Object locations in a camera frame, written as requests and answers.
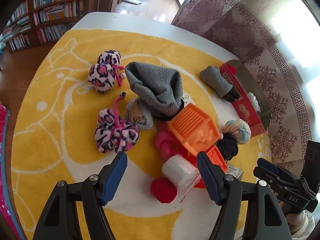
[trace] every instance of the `bookshelf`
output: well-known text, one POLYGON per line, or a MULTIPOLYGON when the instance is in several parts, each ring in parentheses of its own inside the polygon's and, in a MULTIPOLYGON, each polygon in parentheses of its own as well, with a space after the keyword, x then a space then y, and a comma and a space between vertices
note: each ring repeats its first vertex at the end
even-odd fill
POLYGON ((88 12, 89 0, 24 0, 4 29, 3 42, 10 54, 55 44, 88 12))

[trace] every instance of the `table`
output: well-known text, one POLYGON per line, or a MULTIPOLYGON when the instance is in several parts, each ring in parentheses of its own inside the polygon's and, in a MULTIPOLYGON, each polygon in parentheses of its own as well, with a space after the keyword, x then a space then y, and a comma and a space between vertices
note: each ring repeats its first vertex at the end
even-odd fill
MULTIPOLYGON (((232 105, 199 77, 207 65, 220 66, 237 59, 233 54, 188 31, 136 16, 95 12, 86 15, 52 48, 36 72, 17 119, 12 144, 13 195, 20 221, 32 239, 36 223, 57 181, 83 181, 110 163, 115 153, 100 153, 94 129, 101 109, 111 107, 119 93, 127 96, 118 104, 121 115, 136 97, 125 79, 107 93, 96 93, 87 83, 91 64, 108 49, 122 53, 122 65, 148 62, 180 71, 183 89, 206 111, 221 130, 238 116, 232 105)), ((150 193, 154 178, 162 176, 162 160, 154 147, 156 127, 140 132, 127 151, 128 167, 116 195, 105 208, 117 240, 206 239, 211 234, 220 207, 204 189, 192 189, 186 198, 162 204, 150 193)), ((243 180, 255 182, 252 174, 258 157, 269 150, 268 136, 252 138, 239 146, 230 163, 243 168, 243 180)), ((83 208, 78 205, 83 239, 89 239, 83 208)), ((243 205, 238 227, 244 225, 243 205)))

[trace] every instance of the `rolled sock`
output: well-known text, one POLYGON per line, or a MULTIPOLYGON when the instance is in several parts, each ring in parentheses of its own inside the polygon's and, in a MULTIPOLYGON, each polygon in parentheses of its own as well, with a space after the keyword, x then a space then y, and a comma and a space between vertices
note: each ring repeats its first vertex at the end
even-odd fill
POLYGON ((125 117, 134 122, 140 130, 147 130, 153 127, 151 112, 139 97, 127 104, 125 117))
POLYGON ((175 116, 181 107, 182 79, 178 70, 131 62, 125 69, 130 88, 155 117, 175 116))
POLYGON ((221 76, 217 67, 207 66, 207 68, 200 71, 200 77, 203 82, 212 87, 221 98, 232 89, 232 85, 221 76))

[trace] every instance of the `striped strap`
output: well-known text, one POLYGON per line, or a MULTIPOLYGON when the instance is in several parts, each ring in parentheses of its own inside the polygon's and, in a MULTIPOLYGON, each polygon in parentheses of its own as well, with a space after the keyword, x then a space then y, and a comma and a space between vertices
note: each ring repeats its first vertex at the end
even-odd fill
POLYGON ((304 191, 307 193, 307 195, 311 198, 311 200, 314 200, 316 198, 316 193, 314 193, 309 185, 308 185, 308 182, 306 180, 305 177, 303 177, 302 175, 300 175, 300 183, 302 184, 303 188, 304 188, 304 191))

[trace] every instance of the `wooden bookshelf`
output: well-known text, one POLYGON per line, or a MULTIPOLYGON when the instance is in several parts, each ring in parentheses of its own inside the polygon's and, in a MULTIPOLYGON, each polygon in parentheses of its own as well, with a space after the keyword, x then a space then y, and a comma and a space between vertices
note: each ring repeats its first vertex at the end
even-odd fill
POLYGON ((18 20, 22 19, 25 16, 29 16, 29 21, 30 21, 30 25, 31 25, 31 29, 28 29, 26 31, 23 31, 21 33, 16 33, 14 36, 12 36, 11 38, 5 40, 5 44, 8 48, 8 51, 10 52, 10 54, 25 50, 25 49, 31 49, 31 48, 36 48, 36 47, 40 47, 40 46, 46 46, 46 45, 52 45, 55 44, 57 41, 47 41, 45 43, 40 43, 39 41, 39 37, 37 34, 37 29, 39 28, 44 28, 44 27, 48 27, 48 26, 52 26, 52 25, 58 25, 58 24, 62 24, 62 23, 77 23, 82 17, 84 17, 85 14, 87 14, 89 11, 93 11, 92 8, 91 10, 89 10, 89 0, 85 0, 85 8, 84 8, 84 14, 79 16, 74 16, 74 17, 65 17, 65 18, 60 18, 60 19, 56 19, 56 20, 52 20, 52 21, 48 21, 48 22, 44 22, 44 23, 40 23, 38 25, 35 24, 35 20, 34 20, 34 16, 33 13, 37 12, 39 10, 43 10, 47 7, 50 7, 52 5, 56 5, 56 4, 60 4, 60 3, 67 3, 70 1, 77 1, 77 0, 56 0, 54 2, 51 3, 47 3, 44 4, 40 7, 34 8, 34 4, 33 4, 33 0, 27 0, 28 3, 28 12, 26 14, 24 14, 23 16, 17 18, 14 22, 12 22, 10 25, 8 25, 7 27, 10 27, 11 25, 13 25, 15 22, 17 22, 18 20), (28 33, 28 36, 30 35, 30 37, 32 37, 32 42, 30 40, 30 46, 26 46, 23 48, 19 48, 19 49, 15 49, 12 50, 11 46, 9 44, 9 41, 24 34, 24 33, 28 33))

